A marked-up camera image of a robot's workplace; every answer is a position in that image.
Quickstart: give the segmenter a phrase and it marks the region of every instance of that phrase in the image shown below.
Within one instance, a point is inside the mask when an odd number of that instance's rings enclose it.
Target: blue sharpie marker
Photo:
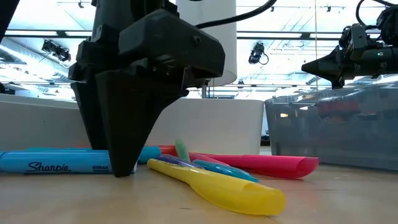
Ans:
[[[224,174],[224,175],[229,175],[231,177],[237,177],[240,179],[244,179],[244,180],[250,180],[253,182],[259,182],[259,180],[255,177],[253,177],[252,175],[250,175],[248,172],[235,168],[235,167],[231,167],[231,166],[226,166],[223,164],[217,164],[214,162],[207,162],[207,161],[202,161],[199,159],[195,159],[193,161],[194,164],[202,166],[203,168],[205,168],[208,171],[213,171],[213,172],[217,172],[219,174]]]
[[[108,174],[112,173],[112,167],[107,150],[0,151],[0,172]]]

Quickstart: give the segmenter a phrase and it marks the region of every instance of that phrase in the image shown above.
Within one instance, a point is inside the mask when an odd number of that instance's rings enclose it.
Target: table surface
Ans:
[[[2,175],[0,223],[397,223],[397,174],[321,166],[304,180],[257,177],[285,193],[287,206],[279,216],[219,208],[146,166],[125,179]]]

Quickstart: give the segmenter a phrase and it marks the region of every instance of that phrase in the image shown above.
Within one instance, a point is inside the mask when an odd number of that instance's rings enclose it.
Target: ceiling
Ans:
[[[236,0],[236,12],[242,14],[251,11],[265,1]],[[79,0],[21,0],[9,29],[90,31],[95,8],[91,6],[91,0],[82,0],[83,7],[78,5],[79,2]],[[398,4],[398,0],[389,2]],[[314,0],[278,0],[273,12],[268,10],[256,17],[238,22],[238,32],[250,31],[250,33],[238,33],[238,37],[246,38],[238,38],[238,80],[243,80],[245,84],[276,85],[275,88],[266,87],[268,88],[266,91],[280,90],[278,85],[305,85],[305,82],[314,76],[301,72],[301,65],[329,54],[338,44],[337,40],[280,40],[280,37],[294,36],[287,32],[336,32],[323,36],[338,39],[339,33],[345,26],[356,23],[357,3],[358,1],[347,0],[317,0],[315,7]],[[365,23],[374,24],[383,9],[384,6],[368,0],[363,3],[360,15]],[[15,36],[8,38],[26,49],[57,62],[55,57],[41,50],[44,38]],[[75,62],[78,44],[83,39],[55,37],[46,39],[70,49],[72,60],[63,64],[64,67]],[[266,54],[269,57],[267,65],[248,63],[250,51],[256,42],[262,42],[266,47]],[[318,84],[330,85],[326,80],[319,80]]]

